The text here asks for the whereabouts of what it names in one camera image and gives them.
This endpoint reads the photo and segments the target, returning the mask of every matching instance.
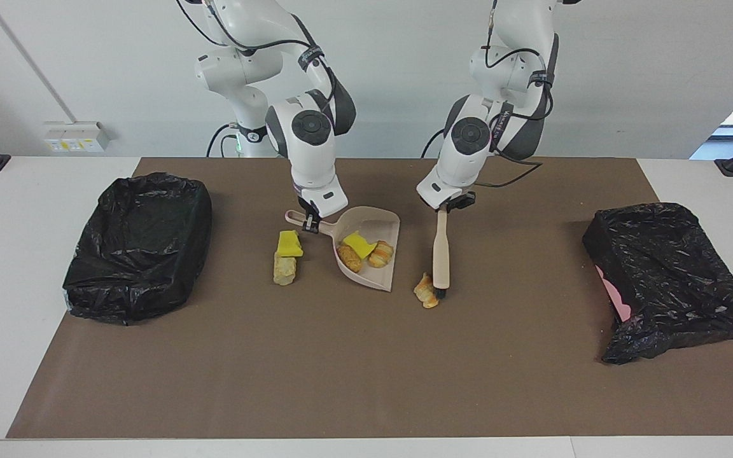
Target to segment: wall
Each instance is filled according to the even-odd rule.
[[[489,1],[281,3],[302,17],[357,104],[341,156],[417,156],[451,104],[476,90],[468,58],[485,39]],[[733,2],[557,9],[556,109],[539,154],[686,158],[733,110]],[[70,112],[108,128],[109,154],[200,155],[232,119],[195,81],[195,57],[211,46],[174,0],[0,0],[0,14]],[[308,89],[288,67],[259,84],[272,101]],[[0,28],[0,150],[48,154],[41,122],[63,117]]]

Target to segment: yellow sponge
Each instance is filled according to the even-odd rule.
[[[279,247],[276,249],[276,255],[282,258],[299,258],[304,253],[302,244],[299,243],[299,234],[296,231],[279,232]]]
[[[361,234],[358,234],[358,231],[352,232],[352,234],[344,237],[343,243],[348,244],[348,246],[354,249],[355,253],[361,259],[369,256],[369,253],[372,253],[372,250],[375,249],[376,246],[378,246],[378,243],[367,243],[367,239],[361,237]]]

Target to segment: bread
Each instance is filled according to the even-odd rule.
[[[422,275],[422,279],[415,287],[415,295],[418,296],[418,300],[422,302],[424,308],[430,309],[436,307],[440,301],[434,296],[434,284],[431,283],[431,277],[428,274]]]
[[[376,246],[375,249],[372,250],[372,254],[369,255],[369,265],[377,268],[385,267],[389,264],[394,253],[395,249],[393,249],[390,244],[386,243],[384,240],[378,240],[378,246]]]
[[[341,244],[341,246],[338,246],[337,251],[338,258],[340,258],[341,263],[344,263],[344,266],[356,274],[361,272],[361,266],[363,266],[363,263],[361,262],[361,257],[355,253],[353,247]]]
[[[293,283],[296,279],[296,258],[282,258],[273,254],[273,282],[281,286]]]

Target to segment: wall socket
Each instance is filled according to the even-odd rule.
[[[44,122],[44,143],[53,153],[103,153],[109,137],[99,122]]]

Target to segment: brown paper mat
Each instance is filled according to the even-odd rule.
[[[452,287],[433,310],[431,160],[339,160],[351,205],[401,217],[393,292],[338,271],[302,234],[272,283],[287,160],[143,159],[206,183],[212,246],[190,301],[124,328],[64,317],[9,438],[733,435],[733,342],[622,367],[599,362],[613,311],[581,239],[596,209],[655,201],[635,160],[546,159],[452,212]],[[520,167],[489,160],[481,179]]]

